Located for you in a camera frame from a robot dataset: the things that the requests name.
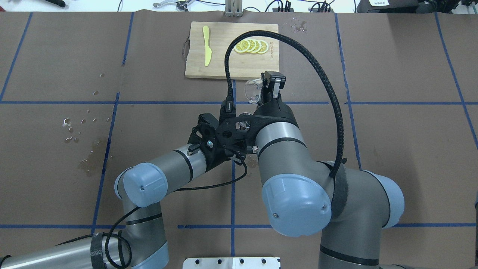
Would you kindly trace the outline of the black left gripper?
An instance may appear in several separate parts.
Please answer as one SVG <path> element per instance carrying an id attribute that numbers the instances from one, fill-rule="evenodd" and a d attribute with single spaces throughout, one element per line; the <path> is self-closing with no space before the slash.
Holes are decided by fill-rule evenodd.
<path id="1" fill-rule="evenodd" d="M 190 143 L 207 144 L 210 141 L 216 144 L 216 131 L 219 125 L 219 120 L 213 114 L 200 114 L 197 125 L 192 128 Z"/>

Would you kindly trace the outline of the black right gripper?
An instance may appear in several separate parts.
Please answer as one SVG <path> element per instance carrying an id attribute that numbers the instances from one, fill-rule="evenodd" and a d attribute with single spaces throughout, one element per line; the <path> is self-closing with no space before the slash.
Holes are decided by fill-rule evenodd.
<path id="1" fill-rule="evenodd" d="M 263 105 L 254 112 L 254 129 L 263 129 L 277 122 L 287 122 L 299 127 L 292 109 L 282 102 L 280 90 L 285 87 L 286 77 L 280 72 L 263 73 Z"/>

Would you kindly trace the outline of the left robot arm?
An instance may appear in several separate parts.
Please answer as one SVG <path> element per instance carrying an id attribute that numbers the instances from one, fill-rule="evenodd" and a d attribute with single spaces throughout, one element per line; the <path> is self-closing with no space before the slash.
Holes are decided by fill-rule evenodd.
<path id="1" fill-rule="evenodd" d="M 50 249 L 1 258 L 2 269 L 162 269 L 169 262 L 160 202 L 228 156 L 217 138 L 225 122 L 200 114 L 188 143 L 122 172 L 115 181 L 124 215 L 106 233 L 80 236 Z"/>

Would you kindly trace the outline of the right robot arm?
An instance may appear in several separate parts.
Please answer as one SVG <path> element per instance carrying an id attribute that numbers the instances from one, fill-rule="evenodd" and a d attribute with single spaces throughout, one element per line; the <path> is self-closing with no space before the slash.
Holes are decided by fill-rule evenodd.
<path id="1" fill-rule="evenodd" d="M 266 125 L 255 137 L 262 198 L 270 225 L 300 237 L 321 232 L 320 269 L 379 269 L 381 232 L 396 225 L 405 201 L 399 185 L 340 161 L 314 161 L 297 123 Z"/>

